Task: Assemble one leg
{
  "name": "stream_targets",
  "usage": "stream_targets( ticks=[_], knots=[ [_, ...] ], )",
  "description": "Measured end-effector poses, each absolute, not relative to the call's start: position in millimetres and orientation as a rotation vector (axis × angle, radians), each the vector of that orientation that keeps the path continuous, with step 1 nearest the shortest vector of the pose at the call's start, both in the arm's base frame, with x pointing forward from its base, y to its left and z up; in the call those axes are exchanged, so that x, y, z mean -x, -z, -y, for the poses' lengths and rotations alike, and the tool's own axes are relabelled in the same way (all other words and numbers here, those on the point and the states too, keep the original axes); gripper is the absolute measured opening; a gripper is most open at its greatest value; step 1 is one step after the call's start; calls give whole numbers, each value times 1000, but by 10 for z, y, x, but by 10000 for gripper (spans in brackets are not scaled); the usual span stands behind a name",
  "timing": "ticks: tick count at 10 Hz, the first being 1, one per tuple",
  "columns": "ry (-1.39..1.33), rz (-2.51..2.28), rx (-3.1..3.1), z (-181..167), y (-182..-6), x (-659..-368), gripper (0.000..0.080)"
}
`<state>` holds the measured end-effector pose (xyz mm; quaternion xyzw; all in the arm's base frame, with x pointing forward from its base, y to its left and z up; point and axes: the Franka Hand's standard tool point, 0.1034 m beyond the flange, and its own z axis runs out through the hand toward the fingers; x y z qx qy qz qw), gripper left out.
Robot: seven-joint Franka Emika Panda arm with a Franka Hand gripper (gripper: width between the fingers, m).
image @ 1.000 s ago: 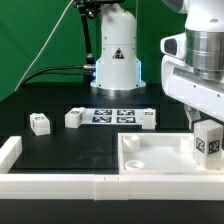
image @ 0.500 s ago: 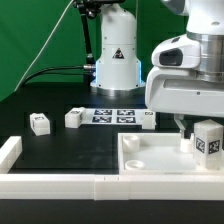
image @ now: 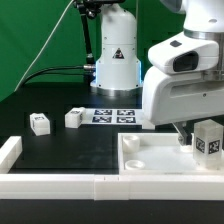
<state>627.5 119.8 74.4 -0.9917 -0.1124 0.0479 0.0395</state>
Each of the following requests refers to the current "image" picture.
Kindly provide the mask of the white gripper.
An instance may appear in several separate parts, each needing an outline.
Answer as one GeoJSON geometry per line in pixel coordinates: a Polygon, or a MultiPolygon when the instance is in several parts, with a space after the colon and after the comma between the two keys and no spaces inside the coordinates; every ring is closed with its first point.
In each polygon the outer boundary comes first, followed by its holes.
{"type": "Polygon", "coordinates": [[[181,121],[224,114],[224,81],[205,78],[218,64],[219,45],[180,33],[148,51],[152,67],[144,77],[142,109],[154,125],[173,123],[181,145],[187,132],[181,121]]]}

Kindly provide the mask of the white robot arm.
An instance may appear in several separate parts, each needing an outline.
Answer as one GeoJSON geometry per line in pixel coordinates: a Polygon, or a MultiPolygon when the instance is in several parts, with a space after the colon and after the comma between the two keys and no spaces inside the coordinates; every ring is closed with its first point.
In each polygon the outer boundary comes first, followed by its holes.
{"type": "Polygon", "coordinates": [[[114,2],[102,6],[102,53],[95,90],[115,95],[142,90],[142,110],[153,125],[224,114],[224,0],[160,0],[185,16],[182,31],[148,50],[151,67],[140,75],[134,27],[114,2]]]}

